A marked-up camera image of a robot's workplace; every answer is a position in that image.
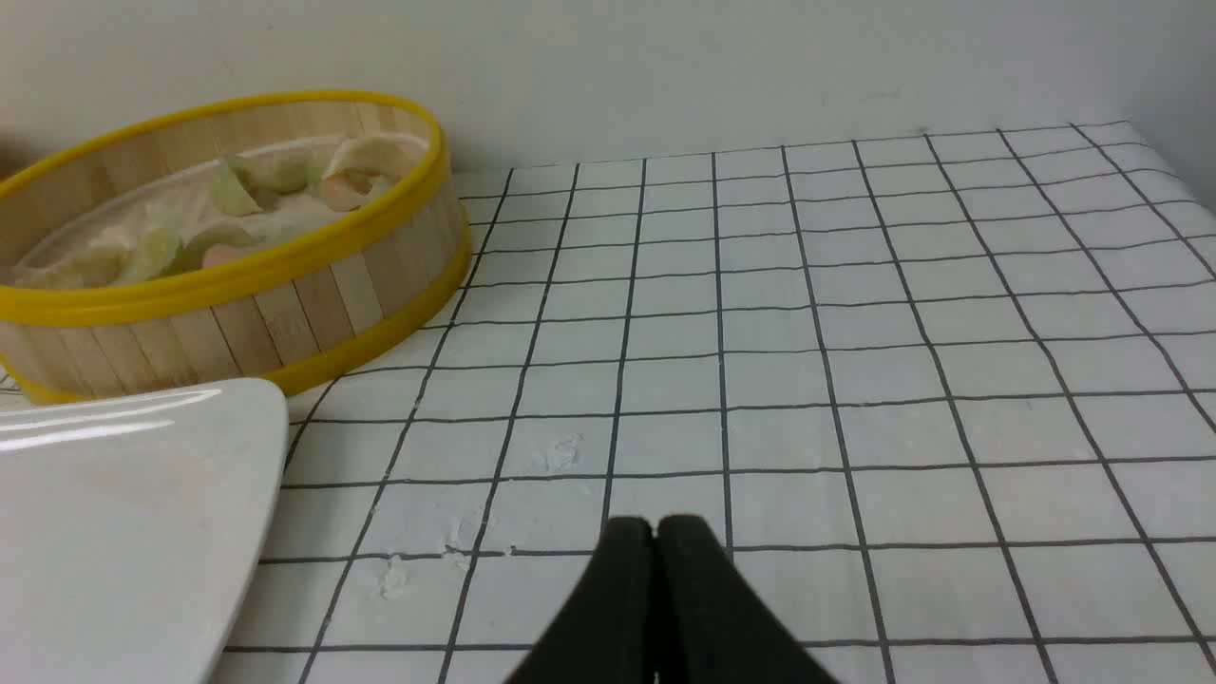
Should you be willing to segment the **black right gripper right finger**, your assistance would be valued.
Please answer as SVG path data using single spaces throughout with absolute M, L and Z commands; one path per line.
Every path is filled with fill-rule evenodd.
M 751 590 L 700 517 L 657 526 L 659 683 L 834 683 Z

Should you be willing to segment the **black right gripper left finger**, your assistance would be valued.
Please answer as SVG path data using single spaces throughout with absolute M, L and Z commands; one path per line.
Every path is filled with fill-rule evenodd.
M 647 628 L 655 538 L 641 517 L 608 521 L 559 613 L 510 683 L 652 683 Z

